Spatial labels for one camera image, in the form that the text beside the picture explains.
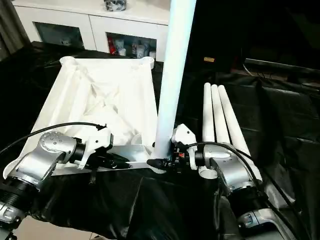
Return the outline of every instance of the curtain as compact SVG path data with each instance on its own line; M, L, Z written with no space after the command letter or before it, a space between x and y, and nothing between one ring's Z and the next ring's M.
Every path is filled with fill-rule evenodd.
M29 42L11 0L0 0L0 60Z

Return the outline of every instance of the white rod bundle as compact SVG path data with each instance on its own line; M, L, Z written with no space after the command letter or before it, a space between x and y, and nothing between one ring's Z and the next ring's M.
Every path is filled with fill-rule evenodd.
M202 120L202 140L204 142L215 141L215 125L211 97L211 84L205 83L203 89L203 120ZM198 168L199 175L205 179L216 179L217 172L205 166Z
M242 131L240 129L237 117L235 115L235 112L232 108L232 105L230 103L228 94L226 92L226 89L223 85L220 85L218 87L220 100L226 120L226 124L230 133L232 145L244 153L250 155L246 140L244 138L244 135L242 134ZM261 174L259 172L259 169L255 166L254 162L251 161L249 158L243 156L244 159L248 162L250 167L252 168L255 176L257 179L262 180Z
M220 95L217 85L211 86L213 116L215 124L216 141L218 143L230 143L227 124L225 120L224 111L222 108Z
M203 120L202 120L202 140L204 142L215 141L214 113L212 108L211 84L204 84L203 91Z

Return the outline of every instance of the red item in cabinet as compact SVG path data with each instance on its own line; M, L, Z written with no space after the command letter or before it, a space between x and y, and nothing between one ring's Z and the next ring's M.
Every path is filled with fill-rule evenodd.
M108 37L108 44L109 44L109 52L112 54L112 55L116 55L117 54L117 50L114 46L114 41L112 40L111 37Z

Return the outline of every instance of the white vertical pole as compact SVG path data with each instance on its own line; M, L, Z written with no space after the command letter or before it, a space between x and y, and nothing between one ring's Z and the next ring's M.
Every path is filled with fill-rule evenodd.
M204 142L215 141L214 113L212 108L211 84L205 83L203 89L203 120L202 120L202 140ZM206 166L198 168L199 175L205 179L216 179L217 172L208 169Z
M216 141L218 143L230 143L225 114L222 109L220 95L217 85L211 86L212 106L215 124Z
M241 128L239 126L237 117L235 115L235 112L232 108L232 105L230 103L228 94L226 92L226 89L223 85L220 85L218 87L220 99L224 111L225 120L227 123L227 127L229 129L230 137L232 140L232 145L244 153L250 155L246 140L244 138L244 135L242 134ZM261 174L259 169L255 166L254 162L251 161L249 158L243 156L245 160L248 162L250 167L252 168L255 176L257 179L262 180Z
M154 158L167 158L197 0L171 0Z

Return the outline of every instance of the cable connector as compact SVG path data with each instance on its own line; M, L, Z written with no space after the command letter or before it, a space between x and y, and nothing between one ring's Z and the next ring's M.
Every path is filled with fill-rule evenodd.
M96 124L95 127L96 127L96 129L98 129L98 131L100 131L101 129L105 129L107 127L107 125L102 126L102 125Z

